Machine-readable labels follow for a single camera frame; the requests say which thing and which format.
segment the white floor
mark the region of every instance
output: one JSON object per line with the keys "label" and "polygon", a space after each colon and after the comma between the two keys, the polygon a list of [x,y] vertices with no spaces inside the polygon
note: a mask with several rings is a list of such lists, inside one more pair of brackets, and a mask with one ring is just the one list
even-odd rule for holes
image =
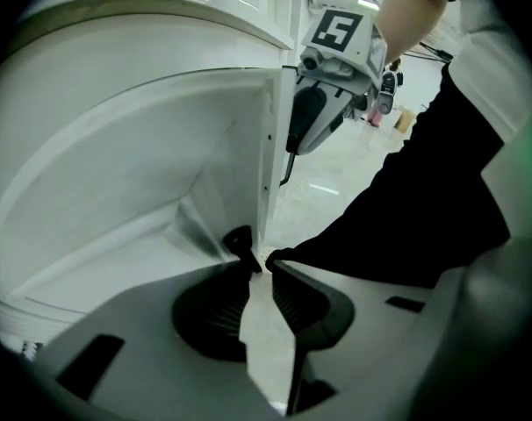
{"label": "white floor", "polygon": [[388,153],[406,136],[393,128],[392,114],[380,128],[345,120],[316,150],[295,160],[290,181],[278,194],[266,243],[294,247],[323,231],[364,189]]}
{"label": "white floor", "polygon": [[[264,264],[274,247],[295,246],[317,235],[338,218],[362,190],[388,153],[398,151],[407,135],[384,118],[381,128],[345,120],[319,148],[295,161],[290,181],[280,189],[275,217],[260,254]],[[248,373],[273,403],[287,402],[291,385],[294,337],[277,309],[272,276],[253,276],[251,297],[241,320],[241,340],[247,344]]]}

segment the forearm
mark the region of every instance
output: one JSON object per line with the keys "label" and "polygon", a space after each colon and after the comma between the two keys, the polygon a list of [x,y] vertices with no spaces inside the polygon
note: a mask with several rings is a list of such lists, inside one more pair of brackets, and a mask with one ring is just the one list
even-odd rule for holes
{"label": "forearm", "polygon": [[387,43],[385,63],[424,40],[434,29],[448,0],[384,0],[375,25]]}

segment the cardboard box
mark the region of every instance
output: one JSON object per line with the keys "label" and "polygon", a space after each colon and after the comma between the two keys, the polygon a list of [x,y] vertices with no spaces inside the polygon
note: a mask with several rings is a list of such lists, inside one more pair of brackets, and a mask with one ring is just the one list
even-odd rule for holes
{"label": "cardboard box", "polygon": [[408,131],[408,127],[411,123],[416,119],[416,114],[403,106],[399,106],[398,109],[400,111],[400,116],[395,124],[395,128],[404,134]]}

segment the robotic arm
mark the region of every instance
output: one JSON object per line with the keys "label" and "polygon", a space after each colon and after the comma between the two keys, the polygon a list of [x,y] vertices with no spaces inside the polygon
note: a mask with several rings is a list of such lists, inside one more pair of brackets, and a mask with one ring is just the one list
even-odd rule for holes
{"label": "robotic arm", "polygon": [[[280,185],[289,181],[295,156],[320,145],[341,125],[344,113],[370,108],[387,50],[374,18],[371,11],[325,9],[305,36],[286,145],[290,159]],[[384,93],[377,99],[383,113],[392,106],[387,99]]]}

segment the ceiling light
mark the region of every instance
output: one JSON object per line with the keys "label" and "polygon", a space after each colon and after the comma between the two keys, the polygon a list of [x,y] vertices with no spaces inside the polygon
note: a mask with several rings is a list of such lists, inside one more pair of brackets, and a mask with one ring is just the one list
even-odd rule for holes
{"label": "ceiling light", "polygon": [[313,189],[322,190],[323,192],[332,193],[333,195],[340,195],[340,192],[338,190],[329,189],[328,187],[322,187],[318,186],[317,184],[311,184],[309,182],[309,187],[312,187]]}
{"label": "ceiling light", "polygon": [[357,0],[357,4],[369,10],[374,10],[374,11],[379,10],[379,7],[376,4],[373,4],[372,2],[367,2],[365,0]]}
{"label": "ceiling light", "polygon": [[254,5],[250,4],[249,2],[245,2],[244,0],[239,0],[239,2],[241,2],[242,4],[247,4],[247,5],[250,6],[251,8],[254,8],[255,10],[258,11],[258,8],[256,8]]}

